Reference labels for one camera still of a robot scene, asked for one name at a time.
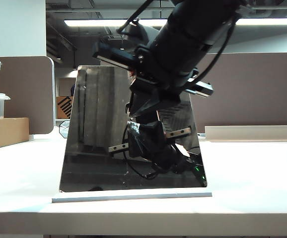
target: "black cable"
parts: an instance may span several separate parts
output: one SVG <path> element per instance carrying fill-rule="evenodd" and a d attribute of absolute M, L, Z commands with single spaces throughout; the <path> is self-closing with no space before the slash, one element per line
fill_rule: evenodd
<path fill-rule="evenodd" d="M 122 140 L 122 143 L 124 144 L 125 143 L 125 137 L 126 137 L 126 131 L 127 131 L 127 126 L 125 127 L 124 129 L 124 133 L 123 133 L 123 140 Z M 151 174 L 148 174 L 148 175 L 142 175 L 141 173 L 139 173 L 133 166 L 132 164 L 130 163 L 130 161 L 127 159 L 127 156 L 126 156 L 126 153 L 123 151 L 123 155 L 124 155 L 124 159 L 126 161 L 126 163 L 129 165 L 129 167 L 137 174 L 139 175 L 140 177 L 146 179 L 146 180 L 152 180 L 154 178 L 156 178 L 158 176 L 158 173 L 157 172 L 154 172 L 154 173 L 151 173 Z"/>
<path fill-rule="evenodd" d="M 184 84 L 180 88 L 181 90 L 186 90 L 186 89 L 189 89 L 192 86 L 194 86 L 197 82 L 201 81 L 208 74 L 208 72 L 213 68 L 213 66 L 217 62 L 218 58 L 220 57 L 220 55 L 224 51 L 229 39 L 231 38 L 231 36 L 233 34 L 233 31 L 235 29 L 235 25 L 236 25 L 237 20 L 238 20 L 238 17 L 234 16 L 234 18 L 232 20 L 232 25 L 230 26 L 229 30 L 227 31 L 226 39 L 225 39 L 223 45 L 221 46 L 221 48 L 218 51 L 218 53 L 215 55 L 214 59 L 208 65 L 208 67 L 196 79 L 194 79 L 192 82 L 187 82 L 186 84 Z"/>
<path fill-rule="evenodd" d="M 192 149 L 195 149 L 195 148 L 199 148 L 199 146 L 193 146 L 193 147 L 191 147 L 190 149 L 188 149 L 188 151 L 189 151 L 189 150 L 192 150 Z"/>
<path fill-rule="evenodd" d="M 117 32 L 119 34 L 123 33 L 123 30 L 131 23 L 137 16 L 140 15 L 154 0 L 146 0 L 125 22 L 124 25 L 122 25 L 119 29 L 117 29 Z"/>

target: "ceiling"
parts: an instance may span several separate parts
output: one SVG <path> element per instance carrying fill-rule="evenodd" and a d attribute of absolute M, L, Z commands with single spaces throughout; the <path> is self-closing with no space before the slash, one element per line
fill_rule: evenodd
<path fill-rule="evenodd" d="M 122 38 L 116 29 L 109 27 L 68 27 L 65 19 L 96 19 L 96 18 L 128 18 L 144 0 L 46 0 L 47 42 L 48 53 L 58 55 L 56 46 L 60 43 L 73 51 L 78 46 L 72 44 L 76 37 L 95 36 L 109 39 L 110 42 L 120 44 Z M 287 9 L 264 9 L 269 6 L 287 6 L 287 0 L 248 0 L 254 7 L 249 18 L 283 18 L 287 17 Z M 173 4 L 169 0 L 155 0 L 139 17 L 167 18 L 172 11 Z M 269 37 L 287 33 L 287 27 L 236 27 L 230 43 Z"/>

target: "white desk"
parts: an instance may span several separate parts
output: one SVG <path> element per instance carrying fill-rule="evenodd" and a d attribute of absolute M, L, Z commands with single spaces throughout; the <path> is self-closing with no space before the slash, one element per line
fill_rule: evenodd
<path fill-rule="evenodd" d="M 213 197 L 52 204 L 65 143 L 0 148 L 0 234 L 287 235 L 287 142 L 201 141 Z"/>

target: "wall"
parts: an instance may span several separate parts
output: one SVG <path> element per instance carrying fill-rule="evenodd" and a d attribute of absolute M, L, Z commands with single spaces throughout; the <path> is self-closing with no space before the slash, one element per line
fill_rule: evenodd
<path fill-rule="evenodd" d="M 222 39 L 210 53 L 216 53 Z M 224 53 L 287 52 L 287 26 L 236 26 Z"/>
<path fill-rule="evenodd" d="M 45 0 L 0 0 L 0 56 L 46 56 Z"/>
<path fill-rule="evenodd" d="M 225 53 L 287 52 L 287 34 L 232 44 Z"/>

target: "pipe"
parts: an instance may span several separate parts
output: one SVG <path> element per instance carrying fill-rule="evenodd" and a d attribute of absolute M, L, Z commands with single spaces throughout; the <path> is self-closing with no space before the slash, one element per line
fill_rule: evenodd
<path fill-rule="evenodd" d="M 166 7 L 148 7 L 146 10 L 150 11 L 163 11 L 163 10 L 172 10 L 174 7 L 166 6 Z M 46 12 L 105 12 L 105 11 L 136 11 L 137 8 L 63 8 L 63 9 L 53 9 L 47 8 Z"/>
<path fill-rule="evenodd" d="M 174 7 L 166 6 L 166 7 L 148 7 L 146 10 L 150 11 L 164 11 L 164 10 L 172 10 Z M 278 10 L 278 9 L 287 9 L 287 6 L 251 6 L 253 10 Z M 48 8 L 46 12 L 105 12 L 105 11 L 125 11 L 131 10 L 135 11 L 136 8 L 63 8 L 63 9 L 53 9 Z"/>

